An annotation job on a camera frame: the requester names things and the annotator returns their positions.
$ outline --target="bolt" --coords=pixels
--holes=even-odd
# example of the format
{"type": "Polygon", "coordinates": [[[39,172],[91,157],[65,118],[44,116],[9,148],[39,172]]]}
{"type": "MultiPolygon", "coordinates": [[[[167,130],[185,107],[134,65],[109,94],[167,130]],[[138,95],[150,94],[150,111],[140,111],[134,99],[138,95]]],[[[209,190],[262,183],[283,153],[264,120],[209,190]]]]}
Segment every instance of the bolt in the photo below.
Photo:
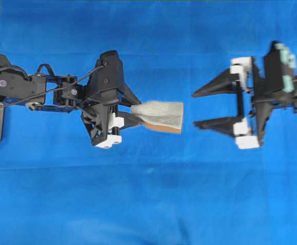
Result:
{"type": "Polygon", "coordinates": [[[78,91],[74,88],[71,90],[71,94],[76,96],[78,94],[78,91]]]}
{"type": "Polygon", "coordinates": [[[0,80],[0,87],[6,87],[7,82],[5,80],[0,80]]]}

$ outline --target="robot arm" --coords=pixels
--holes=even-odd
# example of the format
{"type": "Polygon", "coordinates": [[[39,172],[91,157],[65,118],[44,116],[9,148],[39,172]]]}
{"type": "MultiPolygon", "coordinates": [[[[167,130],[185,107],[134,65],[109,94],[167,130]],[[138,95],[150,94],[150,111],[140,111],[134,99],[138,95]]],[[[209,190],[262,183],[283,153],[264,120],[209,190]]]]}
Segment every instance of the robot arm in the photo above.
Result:
{"type": "Polygon", "coordinates": [[[282,43],[274,41],[269,53],[264,56],[265,78],[262,78],[253,57],[232,60],[232,65],[210,83],[197,90],[192,96],[217,93],[236,93],[238,115],[194,122],[201,129],[212,129],[235,138],[240,149],[257,148],[264,144],[266,122],[273,109],[293,107],[297,113],[297,76],[295,56],[282,43]],[[251,73],[253,88],[248,88],[247,78],[251,73]],[[255,117],[256,128],[248,126],[243,111],[242,91],[251,94],[249,116],[255,117]]]}
{"type": "Polygon", "coordinates": [[[81,110],[81,119],[92,145],[107,149],[122,142],[121,129],[143,123],[135,115],[119,112],[118,105],[130,107],[140,103],[124,82],[123,64],[116,51],[101,54],[95,68],[80,79],[70,75],[56,76],[47,64],[40,65],[37,73],[29,76],[0,54],[0,140],[7,106],[27,106],[32,111],[47,112],[81,110]],[[41,73],[43,67],[48,75],[41,73]],[[78,84],[87,77],[87,85],[78,84]],[[47,83],[55,83],[57,87],[46,90],[47,83]],[[54,93],[54,105],[45,104],[48,92],[54,93]]]}

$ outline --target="wire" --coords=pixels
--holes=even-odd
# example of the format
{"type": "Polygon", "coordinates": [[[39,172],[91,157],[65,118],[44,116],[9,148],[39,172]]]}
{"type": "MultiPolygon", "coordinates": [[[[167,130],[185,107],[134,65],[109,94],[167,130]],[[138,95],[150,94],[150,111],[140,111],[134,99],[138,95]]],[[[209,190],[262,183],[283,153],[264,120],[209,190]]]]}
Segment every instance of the wire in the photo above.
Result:
{"type": "Polygon", "coordinates": [[[21,71],[21,73],[23,74],[24,78],[26,80],[30,80],[30,77],[27,75],[26,71],[23,70],[20,66],[17,66],[17,65],[7,65],[7,66],[0,67],[0,72],[2,72],[4,70],[9,70],[9,69],[21,71]]]}
{"type": "Polygon", "coordinates": [[[47,69],[47,71],[48,71],[48,73],[49,73],[49,75],[50,75],[51,77],[55,77],[54,72],[53,72],[53,69],[52,69],[51,66],[48,65],[48,64],[41,64],[41,65],[38,67],[38,69],[37,69],[37,73],[36,73],[36,74],[40,74],[40,75],[44,75],[44,76],[48,76],[48,75],[46,75],[46,74],[42,74],[42,73],[40,73],[40,72],[41,72],[41,69],[42,69],[43,67],[46,67],[46,69],[47,69]]]}
{"type": "Polygon", "coordinates": [[[74,81],[73,83],[70,83],[69,85],[65,86],[65,87],[57,87],[57,88],[53,88],[53,89],[50,89],[50,90],[47,90],[47,91],[44,91],[42,93],[38,93],[38,94],[35,94],[35,95],[32,95],[32,96],[29,96],[27,98],[24,98],[22,100],[19,100],[19,101],[16,101],[16,102],[12,102],[12,103],[9,103],[9,104],[6,104],[6,105],[2,105],[0,106],[0,109],[1,108],[4,108],[4,107],[8,107],[8,106],[14,106],[16,104],[19,104],[21,102],[25,102],[25,101],[28,101],[28,100],[31,100],[31,99],[34,99],[34,98],[37,98],[37,97],[40,97],[44,94],[47,94],[47,93],[50,93],[50,92],[54,92],[54,91],[59,91],[59,90],[63,90],[63,89],[66,89],[66,88],[70,88],[71,86],[77,84],[77,83],[80,83],[81,81],[85,80],[87,77],[89,77],[93,72],[95,72],[96,70],[98,70],[99,68],[102,68],[104,67],[103,65],[101,66],[98,66],[94,69],[92,69],[90,72],[88,72],[87,75],[83,76],[82,78],[74,81]]]}

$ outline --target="gray cloth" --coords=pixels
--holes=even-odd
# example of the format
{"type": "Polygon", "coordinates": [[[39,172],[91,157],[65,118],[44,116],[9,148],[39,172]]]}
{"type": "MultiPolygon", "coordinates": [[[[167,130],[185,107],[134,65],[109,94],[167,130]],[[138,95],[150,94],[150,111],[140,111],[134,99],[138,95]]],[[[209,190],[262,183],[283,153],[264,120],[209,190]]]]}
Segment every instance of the gray cloth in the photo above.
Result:
{"type": "Polygon", "coordinates": [[[131,114],[152,125],[167,126],[181,130],[184,104],[182,102],[149,101],[131,106],[131,114]]]}

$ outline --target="blue background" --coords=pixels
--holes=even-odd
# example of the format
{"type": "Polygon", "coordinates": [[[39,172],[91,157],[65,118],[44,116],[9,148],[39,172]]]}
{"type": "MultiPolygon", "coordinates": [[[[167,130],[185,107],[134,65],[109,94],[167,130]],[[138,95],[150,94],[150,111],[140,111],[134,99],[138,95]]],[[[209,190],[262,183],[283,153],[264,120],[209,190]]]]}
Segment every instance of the blue background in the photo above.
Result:
{"type": "Polygon", "coordinates": [[[118,50],[141,101],[182,101],[185,116],[181,135],[137,127],[102,150],[79,111],[8,108],[0,244],[297,244],[292,109],[272,114],[260,149],[192,125],[236,114],[233,95],[190,95],[231,58],[261,66],[273,40],[297,58],[297,1],[2,1],[0,53],[12,64],[81,77],[118,50]]]}

